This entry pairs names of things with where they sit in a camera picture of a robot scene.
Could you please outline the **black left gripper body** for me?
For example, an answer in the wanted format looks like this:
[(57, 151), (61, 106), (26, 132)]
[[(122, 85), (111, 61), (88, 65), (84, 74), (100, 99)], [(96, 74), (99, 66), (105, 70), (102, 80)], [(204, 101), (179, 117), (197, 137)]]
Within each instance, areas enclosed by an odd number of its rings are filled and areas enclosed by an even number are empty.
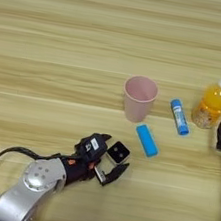
[(98, 159), (87, 163), (81, 158), (63, 158), (62, 165), (65, 171), (60, 178), (65, 182), (64, 184), (66, 186), (77, 181), (91, 180), (94, 177), (97, 177), (99, 183), (103, 184), (106, 178), (103, 172), (97, 168), (100, 161), (101, 160)]

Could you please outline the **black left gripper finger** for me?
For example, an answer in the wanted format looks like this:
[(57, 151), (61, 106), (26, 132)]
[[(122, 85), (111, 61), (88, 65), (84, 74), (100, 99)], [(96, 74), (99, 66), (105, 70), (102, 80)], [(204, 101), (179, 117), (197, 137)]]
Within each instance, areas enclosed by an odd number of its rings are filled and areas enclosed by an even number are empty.
[(101, 182), (101, 184), (107, 185), (109, 183), (112, 183), (113, 181), (116, 181), (125, 172), (125, 170), (128, 169), (128, 167), (128, 163), (123, 163), (120, 165), (118, 164), (115, 168), (111, 170), (109, 174), (104, 176), (105, 179)]
[(110, 140), (111, 139), (111, 135), (109, 134), (102, 134), (102, 133), (94, 133), (93, 137), (95, 137), (95, 139), (102, 139), (104, 141)]

